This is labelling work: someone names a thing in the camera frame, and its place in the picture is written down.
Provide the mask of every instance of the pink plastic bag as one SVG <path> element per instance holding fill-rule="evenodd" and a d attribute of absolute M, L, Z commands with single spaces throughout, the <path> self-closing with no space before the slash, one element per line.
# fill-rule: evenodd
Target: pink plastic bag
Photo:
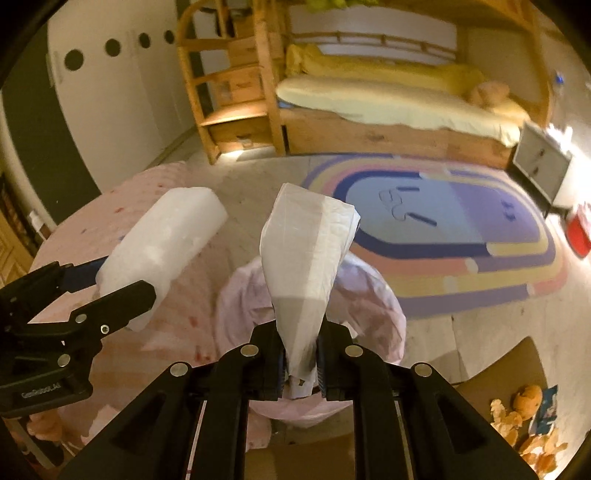
<path fill-rule="evenodd" d="M 398 364 L 402 360 L 406 318 L 400 304 L 379 272 L 350 252 L 337 272 L 326 316 L 354 330 L 357 342 L 384 361 Z M 218 298 L 215 329 L 220 355 L 248 343 L 256 325 L 274 319 L 261 259 L 257 257 L 234 272 Z M 320 423 L 349 405 L 327 402 L 320 393 L 296 400 L 250 402 L 254 412 L 298 427 Z"/>

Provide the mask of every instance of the wooden bed frame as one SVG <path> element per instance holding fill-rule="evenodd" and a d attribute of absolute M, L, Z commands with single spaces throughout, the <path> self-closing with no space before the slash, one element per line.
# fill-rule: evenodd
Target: wooden bed frame
<path fill-rule="evenodd" d="M 406 125 L 367 125 L 336 113 L 307 108 L 280 112 L 289 152 L 394 153 L 447 159 L 506 169 L 512 148 L 493 138 L 448 129 L 418 130 Z"/>
<path fill-rule="evenodd" d="M 216 161 L 220 152 L 273 145 L 279 156 L 286 153 L 392 153 L 507 168 L 512 149 L 495 139 L 448 129 L 433 131 L 413 129 L 404 125 L 367 125 L 345 120 L 332 112 L 313 109 L 280 109 L 275 88 L 282 80 L 285 48 L 290 43 L 298 41 L 390 47 L 432 56 L 439 62 L 441 59 L 465 61 L 467 28 L 490 27 L 519 31 L 528 39 L 536 74 L 544 87 L 540 103 L 527 102 L 515 96 L 512 98 L 530 114 L 532 120 L 542 126 L 547 124 L 551 90 L 541 57 L 539 29 L 530 0 L 383 0 L 384 7 L 413 11 L 455 23 L 457 51 L 425 41 L 392 35 L 338 31 L 294 34 L 291 32 L 288 7 L 302 2 L 254 0 L 250 49 L 256 54 L 255 61 L 258 60 L 260 95 L 256 101 L 237 100 L 238 103 L 225 106 L 219 112 L 210 115 L 203 114 L 196 86 L 236 75 L 236 69 L 242 69 L 238 73 L 244 77 L 246 69 L 252 69 L 253 64 L 198 78 L 193 77 L 189 66 L 189 52 L 227 49 L 232 64 L 232 52 L 240 50 L 242 44 L 247 45 L 250 41 L 246 38 L 234 40 L 228 37 L 225 27 L 221 28 L 220 40 L 186 38 L 185 33 L 192 13 L 205 2 L 206 0 L 198 0 L 184 12 L 179 22 L 177 42 L 198 131 L 211 163 Z M 216 6 L 219 24 L 225 25 L 228 17 L 225 17 L 224 12 L 228 9 L 224 9 L 224 0 L 216 0 Z M 245 133 L 249 129 L 254 129 L 250 137 Z"/>

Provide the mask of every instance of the red object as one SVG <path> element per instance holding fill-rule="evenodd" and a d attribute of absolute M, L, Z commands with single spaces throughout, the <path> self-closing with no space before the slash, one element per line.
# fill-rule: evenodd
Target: red object
<path fill-rule="evenodd" d="M 586 208 L 583 206 L 579 207 L 577 214 L 568 223 L 566 229 L 566 238 L 569 240 L 570 246 L 581 258 L 586 257 L 591 251 L 587 213 L 588 210 Z"/>

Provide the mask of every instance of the bunk bed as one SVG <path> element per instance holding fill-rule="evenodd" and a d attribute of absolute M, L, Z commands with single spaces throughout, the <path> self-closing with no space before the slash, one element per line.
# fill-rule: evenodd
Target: bunk bed
<path fill-rule="evenodd" d="M 382 7 L 452 22 L 457 27 L 457 49 L 386 34 L 354 31 L 292 33 L 289 6 L 294 3 L 281 0 L 254 0 L 251 29 L 245 32 L 236 28 L 235 37 L 229 38 L 227 29 L 223 28 L 229 19 L 228 9 L 223 0 L 216 2 L 221 39 L 186 38 L 190 17 L 205 0 L 197 1 L 185 11 L 177 34 L 191 105 L 212 163 L 220 152 L 273 145 L 277 155 L 389 153 L 444 158 L 495 168 L 508 165 L 519 139 L 518 121 L 508 122 L 505 116 L 499 117 L 496 112 L 485 112 L 468 105 L 459 96 L 460 92 L 452 92 L 452 95 L 421 86 L 401 85 L 397 83 L 396 73 L 392 82 L 383 81 L 383 72 L 378 75 L 379 81 L 373 82 L 364 79 L 363 75 L 351 75 L 352 67 L 349 66 L 344 69 L 344 77 L 339 77 L 340 74 L 335 73 L 338 67 L 333 68 L 331 59 L 328 59 L 330 65 L 324 72 L 304 69 L 296 72 L 300 75 L 291 72 L 285 78 L 285 52 L 293 48 L 292 44 L 391 47 L 420 52 L 436 59 L 435 63 L 457 64 L 460 68 L 466 61 L 468 28 L 519 32 L 526 39 L 540 81 L 541 95 L 537 102 L 514 94 L 507 101 L 534 122 L 542 126 L 547 124 L 551 92 L 541 57 L 537 20 L 529 0 L 383 0 L 380 3 Z M 240 30 L 246 36 L 241 37 Z M 230 69 L 195 78 L 190 70 L 189 52 L 220 48 L 228 52 Z M 372 61 L 382 70 L 399 63 L 365 56 L 361 59 L 363 69 Z M 449 65 L 442 68 L 454 68 Z M 421 70 L 421 67 L 415 67 L 408 68 Z M 397 68 L 404 70 L 407 67 L 403 64 L 394 70 Z M 292 64 L 287 65 L 288 73 L 290 69 L 293 69 Z M 220 108 L 204 115 L 195 87 L 209 81 L 213 82 L 213 96 Z M 228 91 L 230 95 L 226 97 L 229 99 L 221 93 Z M 389 101 L 387 108 L 380 105 L 386 97 Z M 381 115 L 376 114 L 380 107 L 383 110 Z"/>

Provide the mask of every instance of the bed railing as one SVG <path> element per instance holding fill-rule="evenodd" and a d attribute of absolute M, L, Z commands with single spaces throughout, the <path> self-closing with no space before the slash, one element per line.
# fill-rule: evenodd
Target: bed railing
<path fill-rule="evenodd" d="M 316 43 L 324 45 L 350 45 L 359 47 L 382 47 L 410 53 L 425 54 L 450 62 L 457 58 L 456 50 L 442 47 L 428 41 L 414 38 L 396 37 L 394 35 L 358 33 L 358 32 L 306 32 L 292 33 L 290 41 L 294 43 Z M 395 60 L 395 57 L 363 55 L 373 58 Z"/>

